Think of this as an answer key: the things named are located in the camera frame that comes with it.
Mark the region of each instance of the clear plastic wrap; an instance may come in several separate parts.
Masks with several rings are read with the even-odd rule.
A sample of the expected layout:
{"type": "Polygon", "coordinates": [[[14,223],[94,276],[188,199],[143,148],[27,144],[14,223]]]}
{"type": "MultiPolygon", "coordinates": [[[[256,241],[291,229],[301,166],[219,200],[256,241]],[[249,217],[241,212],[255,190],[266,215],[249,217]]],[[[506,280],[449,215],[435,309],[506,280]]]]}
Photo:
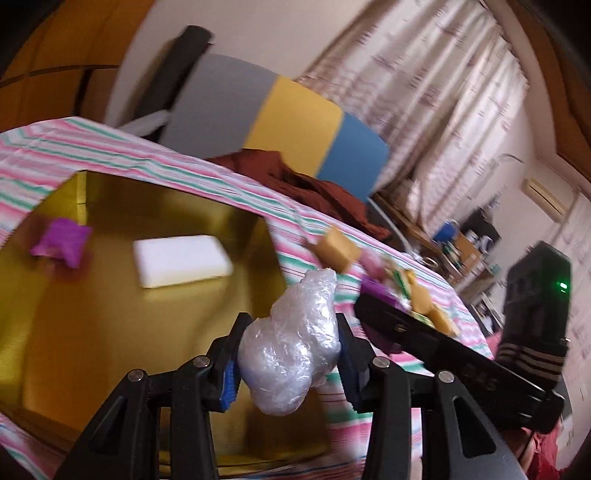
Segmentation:
{"type": "Polygon", "coordinates": [[[310,387],[322,385],[335,367],[340,353],[335,289],[333,270],[308,270],[273,304],[271,317],[246,328],[238,367],[263,413],[296,411],[310,387]]]}

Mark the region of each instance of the air conditioner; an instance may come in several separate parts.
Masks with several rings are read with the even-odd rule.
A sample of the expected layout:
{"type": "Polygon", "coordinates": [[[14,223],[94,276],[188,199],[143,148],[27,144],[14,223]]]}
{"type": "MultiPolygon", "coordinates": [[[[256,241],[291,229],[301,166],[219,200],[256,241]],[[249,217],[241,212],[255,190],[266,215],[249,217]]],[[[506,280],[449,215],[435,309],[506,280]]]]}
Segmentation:
{"type": "Polygon", "coordinates": [[[536,179],[526,179],[523,184],[523,192],[532,199],[535,204],[545,211],[555,222],[562,222],[566,215],[566,207],[555,195],[552,194],[536,179]]]}

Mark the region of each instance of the person's hand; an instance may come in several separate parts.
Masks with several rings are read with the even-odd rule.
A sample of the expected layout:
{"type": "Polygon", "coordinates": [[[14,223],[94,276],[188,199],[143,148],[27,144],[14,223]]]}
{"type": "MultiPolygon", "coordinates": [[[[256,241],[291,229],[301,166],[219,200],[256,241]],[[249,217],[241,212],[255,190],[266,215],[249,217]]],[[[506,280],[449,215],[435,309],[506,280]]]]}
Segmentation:
{"type": "Polygon", "coordinates": [[[504,430],[501,432],[507,445],[519,460],[519,464],[524,472],[530,469],[531,461],[534,458],[535,442],[530,438],[529,432],[525,430],[504,430]]]}

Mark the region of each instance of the golden tray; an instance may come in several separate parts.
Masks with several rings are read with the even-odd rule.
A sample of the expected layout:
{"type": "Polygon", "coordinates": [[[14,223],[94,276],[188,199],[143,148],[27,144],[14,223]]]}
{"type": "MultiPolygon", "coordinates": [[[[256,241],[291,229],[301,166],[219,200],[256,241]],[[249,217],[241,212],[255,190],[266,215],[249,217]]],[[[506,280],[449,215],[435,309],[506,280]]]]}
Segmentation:
{"type": "MultiPolygon", "coordinates": [[[[33,211],[0,249],[0,410],[67,451],[111,390],[134,368],[174,370],[227,335],[236,315],[269,315],[285,290],[264,219],[178,190],[79,172],[33,211]],[[93,228],[79,270],[28,252],[48,221],[93,228]],[[234,273],[144,289],[132,242],[214,235],[234,273]]],[[[167,463],[167,415],[161,464],[167,463]]],[[[263,415],[242,383],[225,414],[211,414],[221,475],[322,455],[329,448],[314,392],[286,417],[263,415]]]]}

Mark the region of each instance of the white sponge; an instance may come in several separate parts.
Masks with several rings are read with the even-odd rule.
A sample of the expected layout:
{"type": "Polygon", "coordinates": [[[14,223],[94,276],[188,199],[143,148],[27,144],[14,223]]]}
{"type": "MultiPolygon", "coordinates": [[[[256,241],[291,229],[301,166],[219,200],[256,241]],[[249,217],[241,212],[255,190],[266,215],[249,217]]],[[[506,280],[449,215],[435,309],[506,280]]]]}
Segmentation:
{"type": "Polygon", "coordinates": [[[134,255],[144,288],[226,277],[233,270],[222,244],[209,235],[137,240],[134,255]]]}

